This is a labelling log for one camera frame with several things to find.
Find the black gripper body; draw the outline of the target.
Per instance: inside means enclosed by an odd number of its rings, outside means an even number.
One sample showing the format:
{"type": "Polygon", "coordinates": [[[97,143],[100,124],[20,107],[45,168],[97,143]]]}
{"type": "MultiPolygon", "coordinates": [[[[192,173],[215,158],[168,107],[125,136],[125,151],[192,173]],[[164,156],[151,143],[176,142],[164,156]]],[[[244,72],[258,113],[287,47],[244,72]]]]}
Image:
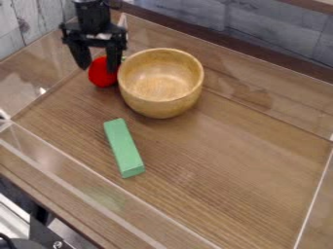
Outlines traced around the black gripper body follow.
{"type": "Polygon", "coordinates": [[[127,49],[127,30],[112,23],[97,33],[84,32],[77,22],[61,23],[60,30],[63,43],[71,49],[105,48],[109,44],[115,44],[123,51],[127,49]]]}

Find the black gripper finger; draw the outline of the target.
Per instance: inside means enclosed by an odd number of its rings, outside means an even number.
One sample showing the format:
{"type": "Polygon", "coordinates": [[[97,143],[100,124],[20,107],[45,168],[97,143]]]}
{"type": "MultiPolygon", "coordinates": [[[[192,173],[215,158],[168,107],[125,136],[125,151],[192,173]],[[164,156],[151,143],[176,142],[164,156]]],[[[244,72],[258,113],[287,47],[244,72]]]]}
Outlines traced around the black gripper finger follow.
{"type": "Polygon", "coordinates": [[[92,61],[88,47],[77,42],[68,43],[68,47],[77,67],[85,70],[92,61]]]}
{"type": "Polygon", "coordinates": [[[121,43],[111,43],[105,48],[105,52],[107,52],[107,70],[109,73],[115,73],[121,61],[121,52],[123,52],[121,43]]]}

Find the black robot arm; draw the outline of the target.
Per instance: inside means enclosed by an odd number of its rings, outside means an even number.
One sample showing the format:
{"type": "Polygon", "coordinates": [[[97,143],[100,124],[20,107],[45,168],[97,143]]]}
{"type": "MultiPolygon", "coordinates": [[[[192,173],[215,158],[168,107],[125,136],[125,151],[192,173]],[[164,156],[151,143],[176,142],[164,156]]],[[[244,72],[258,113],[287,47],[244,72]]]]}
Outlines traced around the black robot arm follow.
{"type": "Polygon", "coordinates": [[[111,21],[111,4],[107,0],[71,0],[76,22],[63,22],[63,43],[69,47],[77,67],[85,70],[92,63],[91,48],[107,54],[107,70],[117,71],[121,52],[127,49],[127,30],[111,21]]]}

